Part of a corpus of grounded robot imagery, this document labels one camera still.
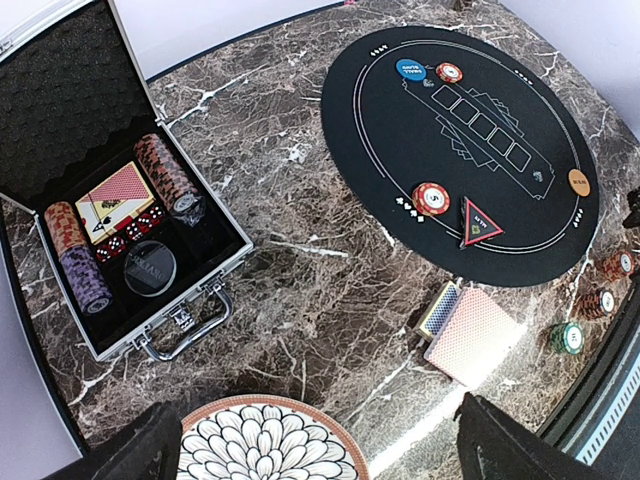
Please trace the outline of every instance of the briefcase handle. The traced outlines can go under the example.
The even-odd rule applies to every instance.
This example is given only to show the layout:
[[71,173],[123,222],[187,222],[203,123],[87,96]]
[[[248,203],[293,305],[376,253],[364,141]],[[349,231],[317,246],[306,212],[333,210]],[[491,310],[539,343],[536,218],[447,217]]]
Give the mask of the briefcase handle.
[[182,340],[170,353],[159,352],[156,348],[151,344],[151,339],[141,341],[139,343],[140,347],[147,352],[153,360],[158,362],[170,362],[182,352],[184,352],[187,348],[192,347],[200,340],[202,340],[205,336],[207,336],[214,328],[219,325],[222,325],[233,313],[233,302],[231,298],[224,290],[224,284],[220,281],[214,282],[213,285],[207,288],[209,291],[209,297],[212,295],[216,295],[218,299],[224,305],[224,312],[220,315],[216,315],[209,320],[206,320],[197,330],[187,335],[187,337]]

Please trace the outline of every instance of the triangular all-in button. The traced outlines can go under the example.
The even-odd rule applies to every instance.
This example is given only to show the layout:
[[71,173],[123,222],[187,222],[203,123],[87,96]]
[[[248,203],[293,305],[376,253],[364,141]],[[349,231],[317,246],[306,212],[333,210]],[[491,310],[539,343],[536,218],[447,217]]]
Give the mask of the triangular all-in button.
[[504,230],[496,222],[491,220],[467,197],[464,197],[462,213],[464,215],[464,238],[460,248],[466,248],[504,233]]

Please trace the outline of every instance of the green poker chip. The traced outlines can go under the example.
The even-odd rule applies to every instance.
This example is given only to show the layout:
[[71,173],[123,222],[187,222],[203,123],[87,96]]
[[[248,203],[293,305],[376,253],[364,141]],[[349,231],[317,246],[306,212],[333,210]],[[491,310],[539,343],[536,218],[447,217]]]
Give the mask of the green poker chip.
[[577,323],[562,323],[551,329],[551,347],[556,353],[577,355],[584,348],[584,331]]

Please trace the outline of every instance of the brown marble tabletop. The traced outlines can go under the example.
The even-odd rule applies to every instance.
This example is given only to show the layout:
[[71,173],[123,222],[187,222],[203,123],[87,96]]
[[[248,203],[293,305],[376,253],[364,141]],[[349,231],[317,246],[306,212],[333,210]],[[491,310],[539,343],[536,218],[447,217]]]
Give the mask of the brown marble tabletop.
[[[394,240],[338,174],[320,125],[328,67],[359,37],[433,25],[480,38],[559,96],[594,154],[601,221],[568,273],[520,289],[480,286],[527,333],[477,393],[535,430],[585,365],[609,320],[583,322],[585,352],[559,356],[538,336],[568,318],[578,292],[604,284],[593,267],[637,238],[623,230],[640,149],[613,109],[566,59],[493,0],[363,0],[316,12],[210,53],[152,85],[154,101],[205,178],[256,243],[228,279],[233,319],[169,364],[129,351],[92,360],[32,219],[4,204],[22,289],[56,381],[91,445],[156,401],[188,412],[224,396],[268,393],[333,416],[380,479],[459,478],[452,416],[461,388],[422,359],[412,331],[451,274]],[[621,299],[626,281],[607,285]],[[156,334],[175,339],[166,325]]]

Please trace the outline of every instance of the red triangle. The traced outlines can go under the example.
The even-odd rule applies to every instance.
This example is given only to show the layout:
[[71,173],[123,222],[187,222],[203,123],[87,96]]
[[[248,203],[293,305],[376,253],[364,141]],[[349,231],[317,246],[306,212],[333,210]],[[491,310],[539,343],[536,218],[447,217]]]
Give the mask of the red triangle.
[[[464,197],[464,201],[465,201],[465,226],[464,226],[464,245],[465,247],[468,247],[470,245],[474,245],[478,242],[481,242],[483,240],[488,240],[489,238],[493,238],[496,237],[502,233],[504,233],[504,230],[502,230],[502,228],[500,228],[498,226],[498,224],[496,222],[494,222],[493,220],[491,220],[491,218],[484,213],[482,210],[480,210],[480,208],[478,208],[478,206],[473,203],[471,200],[469,200],[467,197]],[[473,240],[469,239],[469,232],[471,231],[471,207],[473,207],[476,212],[482,217],[482,220],[487,221],[488,223],[491,224],[491,226],[493,226],[493,228],[495,228],[495,230],[493,232],[490,232],[486,235],[483,235],[482,237],[478,237],[478,238],[474,238]]]

